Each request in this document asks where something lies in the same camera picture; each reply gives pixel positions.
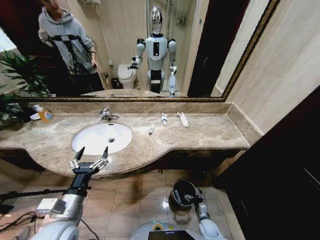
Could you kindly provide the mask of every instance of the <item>gray hoodie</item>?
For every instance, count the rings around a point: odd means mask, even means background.
[[[68,40],[69,38],[65,37],[66,35],[79,36],[85,47],[79,40],[71,41],[75,58],[88,70],[90,74],[96,73],[97,70],[95,70],[91,64],[91,54],[88,54],[88,51],[92,47],[95,47],[92,39],[88,36],[81,23],[68,10],[62,8],[62,11],[62,19],[57,22],[51,18],[45,7],[42,8],[42,13],[39,15],[38,33],[40,40],[50,47],[53,47],[49,39],[50,37],[63,36],[63,40]],[[74,60],[72,54],[68,51],[66,45],[59,40],[53,41],[59,49],[70,74],[76,74],[74,71]]]

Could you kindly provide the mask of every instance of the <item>gold mirror frame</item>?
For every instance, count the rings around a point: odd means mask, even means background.
[[[18,102],[225,102],[280,0],[270,0],[221,97],[20,97]]]

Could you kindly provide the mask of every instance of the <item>drain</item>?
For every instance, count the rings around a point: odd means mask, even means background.
[[[115,142],[115,140],[116,140],[116,139],[114,139],[114,138],[112,137],[112,138],[109,138],[108,142],[109,142],[110,144],[112,144],[112,143]]]

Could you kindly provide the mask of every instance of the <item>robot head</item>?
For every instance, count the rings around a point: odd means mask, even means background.
[[[158,35],[161,33],[162,27],[162,13],[158,6],[154,6],[151,10],[150,20],[152,24],[153,34]]]

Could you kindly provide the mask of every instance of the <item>humanoid robot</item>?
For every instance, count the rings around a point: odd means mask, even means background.
[[[132,57],[132,64],[128,68],[139,69],[143,62],[143,54],[146,49],[148,58],[148,82],[151,84],[151,91],[160,93],[160,87],[165,79],[165,72],[163,71],[164,60],[169,52],[170,61],[170,77],[169,77],[169,94],[171,97],[175,96],[176,92],[176,72],[177,66],[174,65],[176,60],[177,43],[174,39],[168,40],[162,33],[162,13],[158,6],[154,6],[151,10],[150,20],[153,33],[144,40],[139,38],[136,43],[137,56]]]

